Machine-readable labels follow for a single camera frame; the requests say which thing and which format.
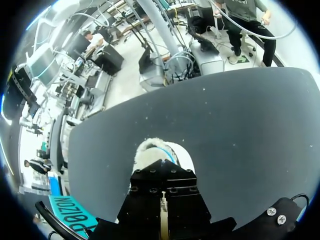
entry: computer monitor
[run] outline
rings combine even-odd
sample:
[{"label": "computer monitor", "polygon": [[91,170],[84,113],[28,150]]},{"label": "computer monitor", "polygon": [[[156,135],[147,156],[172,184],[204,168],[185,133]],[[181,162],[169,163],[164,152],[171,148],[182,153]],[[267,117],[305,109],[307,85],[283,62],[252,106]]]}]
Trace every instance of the computer monitor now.
[{"label": "computer monitor", "polygon": [[76,61],[78,57],[87,50],[89,44],[90,41],[87,40],[82,34],[77,34],[70,41],[67,54]]}]

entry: black pants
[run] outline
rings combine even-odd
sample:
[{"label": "black pants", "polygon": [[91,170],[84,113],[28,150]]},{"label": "black pants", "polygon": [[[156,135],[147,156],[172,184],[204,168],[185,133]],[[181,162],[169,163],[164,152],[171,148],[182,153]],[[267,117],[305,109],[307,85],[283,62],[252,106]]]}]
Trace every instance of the black pants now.
[{"label": "black pants", "polygon": [[[258,21],[245,21],[237,17],[231,17],[237,24],[241,25],[245,29],[249,31],[267,36],[267,37],[274,37],[268,29],[266,29],[263,25],[261,25]],[[228,22],[228,35],[231,45],[234,47],[235,55],[240,55],[241,53],[241,36],[240,36],[241,29],[234,25],[232,22]],[[267,67],[271,66],[275,51],[276,51],[276,40],[269,40],[269,39],[261,39],[264,42],[264,55],[263,55],[263,62]]]}]

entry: teal sign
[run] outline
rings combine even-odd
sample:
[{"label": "teal sign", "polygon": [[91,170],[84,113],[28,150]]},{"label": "teal sign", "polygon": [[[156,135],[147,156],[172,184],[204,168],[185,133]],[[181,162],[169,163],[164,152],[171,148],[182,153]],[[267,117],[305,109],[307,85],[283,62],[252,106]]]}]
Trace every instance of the teal sign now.
[{"label": "teal sign", "polygon": [[87,238],[85,228],[94,230],[98,222],[72,196],[49,196],[54,215],[79,235]]}]

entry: table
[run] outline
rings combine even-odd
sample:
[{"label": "table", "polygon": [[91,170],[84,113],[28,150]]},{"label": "table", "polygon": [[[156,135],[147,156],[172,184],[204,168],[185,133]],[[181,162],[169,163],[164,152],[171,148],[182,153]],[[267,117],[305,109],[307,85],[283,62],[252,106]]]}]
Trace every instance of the table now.
[{"label": "table", "polygon": [[137,146],[158,137],[190,153],[211,221],[234,217],[241,227],[281,197],[313,196],[319,104],[310,73],[289,67],[215,73],[146,93],[71,131],[70,192],[92,215],[114,221]]}]

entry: white wall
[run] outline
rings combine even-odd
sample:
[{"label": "white wall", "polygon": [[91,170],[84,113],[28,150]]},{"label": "white wall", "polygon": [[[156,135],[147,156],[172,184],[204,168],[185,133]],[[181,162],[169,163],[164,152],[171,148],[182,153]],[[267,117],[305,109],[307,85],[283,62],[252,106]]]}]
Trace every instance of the white wall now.
[{"label": "white wall", "polygon": [[[289,32],[295,21],[289,13],[274,0],[261,0],[272,13],[270,25],[267,28],[274,36],[281,36]],[[263,13],[258,10],[257,18],[261,19]],[[317,54],[304,33],[301,26],[289,36],[276,41],[275,54],[286,67],[306,69],[310,72],[320,73]]]}]

